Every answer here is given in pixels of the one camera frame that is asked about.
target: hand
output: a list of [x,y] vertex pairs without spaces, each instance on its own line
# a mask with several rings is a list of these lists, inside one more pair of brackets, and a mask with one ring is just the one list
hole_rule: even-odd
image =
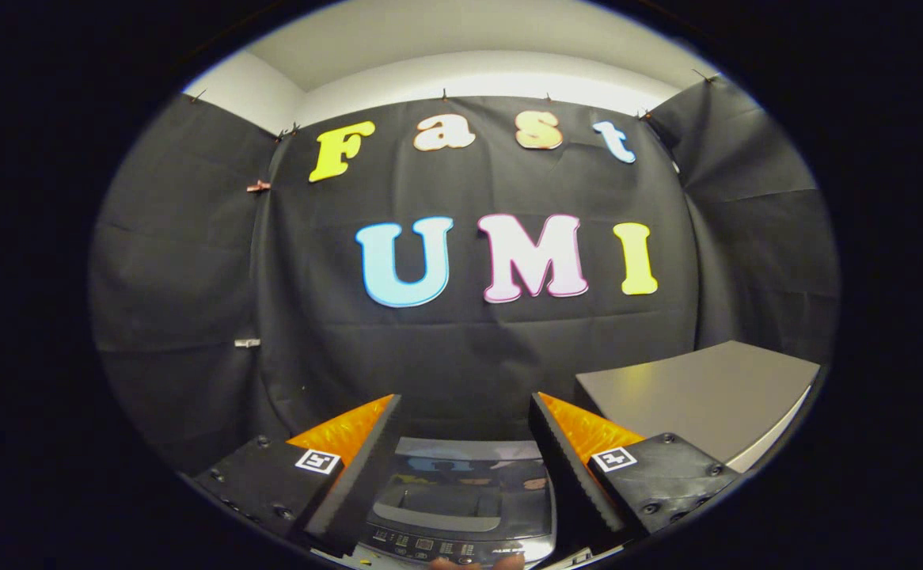
[[[491,570],[522,570],[524,568],[524,555],[515,554],[511,556],[505,556],[497,561],[493,565]],[[430,565],[427,567],[427,570],[482,570],[483,567],[479,563],[475,564],[465,564],[465,566],[458,566],[451,560],[446,558],[439,558],[433,560]]]

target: orange letter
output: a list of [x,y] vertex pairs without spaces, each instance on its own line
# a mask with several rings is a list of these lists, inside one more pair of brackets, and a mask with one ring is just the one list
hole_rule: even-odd
[[437,115],[421,120],[422,132],[412,141],[419,150],[440,150],[446,146],[462,148],[472,144],[476,135],[469,132],[469,122],[461,115]]
[[515,117],[518,132],[515,138],[525,148],[557,148],[564,141],[564,135],[555,129],[560,125],[551,112],[525,111]]

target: black fabric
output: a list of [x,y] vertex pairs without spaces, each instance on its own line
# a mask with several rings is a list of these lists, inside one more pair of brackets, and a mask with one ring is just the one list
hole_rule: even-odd
[[[564,141],[530,150],[515,116],[549,111]],[[455,112],[471,145],[422,152],[416,125]],[[317,183],[317,135],[364,120],[375,133],[346,173]],[[636,161],[592,129],[610,120]],[[674,160],[680,169],[676,173]],[[248,194],[258,178],[272,188]],[[487,214],[537,238],[581,220],[584,295],[490,304]],[[425,272],[412,224],[450,216],[450,281],[432,302],[390,308],[363,286],[355,241],[395,222],[396,270]],[[624,295],[613,225],[647,225],[650,295]],[[574,374],[741,340],[830,357],[837,255],[816,183],[773,121],[723,79],[638,120],[520,97],[410,101],[305,127],[275,145],[250,123],[178,97],[121,166],[93,237],[93,329],[114,390],[175,466],[194,473],[255,433],[302,432],[404,394],[405,434],[530,438],[528,394],[574,398]],[[241,349],[238,338],[260,338]]]
[[775,120],[722,77],[651,112],[697,235],[697,349],[725,340],[824,364],[841,303],[819,186]]
[[[517,143],[515,116],[528,109],[559,119],[559,148]],[[418,151],[416,125],[444,112],[464,116],[475,142]],[[309,183],[317,135],[364,120],[376,130],[348,172]],[[592,129],[599,120],[624,131],[635,163],[611,155]],[[262,372],[294,431],[401,393],[410,435],[527,438],[531,392],[570,398],[576,372],[693,350],[697,260],[686,202],[667,151],[632,116],[520,97],[392,104],[300,130],[276,153],[271,181],[254,241]],[[580,218],[588,292],[485,302],[490,252],[477,220],[493,213],[514,215],[533,239],[552,214]],[[400,224],[396,267],[413,281],[425,267],[412,224],[437,215],[454,218],[444,292],[408,308],[370,299],[355,232]],[[624,256],[613,225],[622,222],[651,230],[653,294],[621,292]]]
[[256,376],[249,241],[273,137],[177,97],[122,162],[97,220],[89,302],[114,392],[175,469],[287,433]]

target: blue letter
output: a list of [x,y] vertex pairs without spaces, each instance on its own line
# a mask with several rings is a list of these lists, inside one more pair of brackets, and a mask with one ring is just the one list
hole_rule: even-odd
[[610,148],[610,152],[613,153],[613,156],[616,156],[618,160],[627,162],[628,165],[634,162],[634,153],[624,148],[623,141],[627,140],[627,135],[625,135],[623,131],[618,131],[617,128],[613,126],[613,123],[610,123],[608,120],[595,123],[592,127],[594,127],[596,132],[602,133],[602,140],[606,141],[606,146]]
[[412,230],[423,237],[426,275],[414,283],[404,283],[395,271],[395,238],[401,235],[396,223],[374,224],[356,232],[363,246],[363,285],[370,298],[383,306],[421,306],[432,302],[447,286],[447,231],[454,220],[444,217],[421,218]]

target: white wall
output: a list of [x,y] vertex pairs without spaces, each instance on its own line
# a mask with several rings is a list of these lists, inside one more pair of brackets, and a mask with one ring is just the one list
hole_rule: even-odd
[[305,93],[287,76],[248,51],[222,61],[184,88],[272,134],[291,129]]
[[533,51],[462,51],[400,61],[349,75],[303,93],[266,62],[240,51],[184,93],[243,116],[277,134],[319,120],[395,102],[472,95],[549,97],[636,115],[679,89],[599,62]]
[[532,51],[463,51],[396,62],[343,77],[306,94],[296,123],[401,101],[469,95],[549,97],[636,115],[678,93],[671,85],[606,64]]

